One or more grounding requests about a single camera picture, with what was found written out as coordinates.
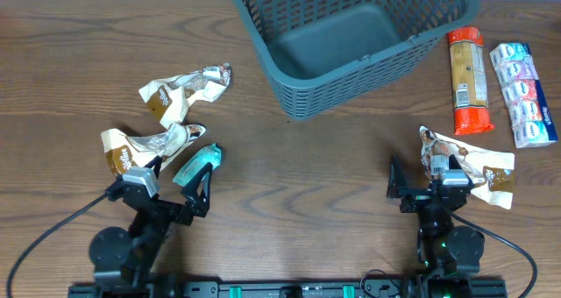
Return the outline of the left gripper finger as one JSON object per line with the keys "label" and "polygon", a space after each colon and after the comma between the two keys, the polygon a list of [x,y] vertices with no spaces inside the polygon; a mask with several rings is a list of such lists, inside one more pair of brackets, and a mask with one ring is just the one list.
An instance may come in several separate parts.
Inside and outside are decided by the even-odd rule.
{"label": "left gripper finger", "polygon": [[196,175],[183,186],[181,194],[188,204],[209,204],[212,164],[206,163]]}
{"label": "left gripper finger", "polygon": [[155,177],[158,178],[160,176],[162,162],[163,159],[160,156],[155,156],[150,162],[145,165],[145,168],[152,169]]}

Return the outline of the orange biscuit roll pack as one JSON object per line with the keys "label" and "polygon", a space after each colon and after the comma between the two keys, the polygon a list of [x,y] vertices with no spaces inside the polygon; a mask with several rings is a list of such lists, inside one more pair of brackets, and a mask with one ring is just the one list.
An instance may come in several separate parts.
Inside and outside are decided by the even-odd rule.
{"label": "orange biscuit roll pack", "polygon": [[479,29],[461,27],[448,33],[451,57],[454,134],[468,135],[491,131],[484,39]]}

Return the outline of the dark grey plastic basket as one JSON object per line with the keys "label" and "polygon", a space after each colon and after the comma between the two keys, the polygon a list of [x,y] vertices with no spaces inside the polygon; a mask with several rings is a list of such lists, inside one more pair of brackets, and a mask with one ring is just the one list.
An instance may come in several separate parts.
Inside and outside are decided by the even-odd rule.
{"label": "dark grey plastic basket", "polygon": [[305,120],[410,74],[479,0],[231,0],[286,114]]}

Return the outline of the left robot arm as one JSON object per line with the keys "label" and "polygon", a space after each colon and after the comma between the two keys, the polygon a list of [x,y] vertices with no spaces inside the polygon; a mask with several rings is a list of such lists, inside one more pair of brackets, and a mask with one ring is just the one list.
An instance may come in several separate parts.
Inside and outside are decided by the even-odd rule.
{"label": "left robot arm", "polygon": [[184,203],[159,198],[162,158],[144,167],[131,167],[106,190],[107,198],[123,201],[136,211],[128,229],[109,227],[89,246],[94,265],[95,297],[182,297],[174,275],[157,276],[151,269],[172,224],[189,226],[209,211],[213,166],[207,163],[181,189]]}

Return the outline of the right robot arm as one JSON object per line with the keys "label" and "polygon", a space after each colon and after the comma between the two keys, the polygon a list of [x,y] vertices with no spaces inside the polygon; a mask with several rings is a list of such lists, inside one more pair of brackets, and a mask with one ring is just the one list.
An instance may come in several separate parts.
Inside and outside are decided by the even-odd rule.
{"label": "right robot arm", "polygon": [[417,215],[417,257],[425,265],[402,281],[401,297],[472,296],[469,278],[479,272],[485,238],[474,228],[454,225],[452,216],[473,188],[455,156],[427,188],[411,188],[398,158],[390,159],[387,198],[401,201],[400,212]]}

